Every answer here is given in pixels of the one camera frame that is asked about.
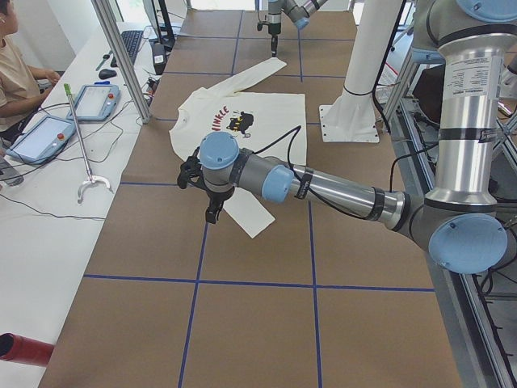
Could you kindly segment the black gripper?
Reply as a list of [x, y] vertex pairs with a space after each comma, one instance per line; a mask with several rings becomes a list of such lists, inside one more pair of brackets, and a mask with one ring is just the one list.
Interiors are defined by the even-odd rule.
[[258, 21], [257, 30], [260, 32], [265, 27], [271, 35], [271, 57], [277, 57], [278, 35], [281, 33], [281, 14], [266, 14], [264, 19]]
[[205, 219], [208, 223], [217, 223], [223, 204], [234, 193], [234, 187], [224, 189], [222, 192], [216, 192], [209, 188], [204, 182], [202, 166], [198, 159], [200, 148], [197, 147], [193, 154], [187, 158], [180, 166], [177, 184], [181, 189], [186, 189], [188, 185], [202, 189], [209, 198], [208, 207], [205, 211]]

